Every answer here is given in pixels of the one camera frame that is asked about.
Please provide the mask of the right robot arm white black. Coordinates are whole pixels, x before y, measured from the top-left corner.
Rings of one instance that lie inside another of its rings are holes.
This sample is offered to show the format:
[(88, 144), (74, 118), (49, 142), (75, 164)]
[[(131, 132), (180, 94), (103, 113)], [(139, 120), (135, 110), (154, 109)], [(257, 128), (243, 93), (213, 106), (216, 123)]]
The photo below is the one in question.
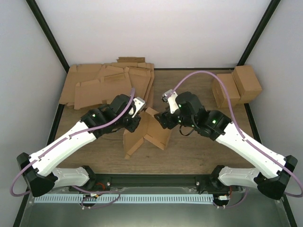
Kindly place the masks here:
[(177, 95), (169, 90), (162, 95), (168, 104), (165, 111), (155, 115), (164, 129), (190, 127), (199, 135), (218, 142), (250, 162), (253, 168), (231, 168), (218, 165), (210, 177), (211, 187), (217, 191), (225, 186), (256, 188), (268, 198), (278, 200), (284, 194), (297, 159), (282, 156), (247, 135), (225, 114), (207, 111), (191, 92)]

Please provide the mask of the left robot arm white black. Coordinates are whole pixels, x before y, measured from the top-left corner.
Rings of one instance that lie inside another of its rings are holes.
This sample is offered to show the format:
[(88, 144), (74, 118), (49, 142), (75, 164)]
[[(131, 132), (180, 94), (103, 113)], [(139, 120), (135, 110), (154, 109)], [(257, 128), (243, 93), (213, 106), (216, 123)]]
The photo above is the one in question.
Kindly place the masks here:
[(134, 132), (141, 120), (139, 112), (145, 101), (121, 94), (110, 104), (89, 110), (76, 124), (47, 147), (31, 155), (17, 157), (24, 180), (34, 197), (57, 187), (77, 186), (92, 191), (97, 177), (89, 166), (58, 168), (58, 165), (83, 146), (99, 137), (125, 128)]

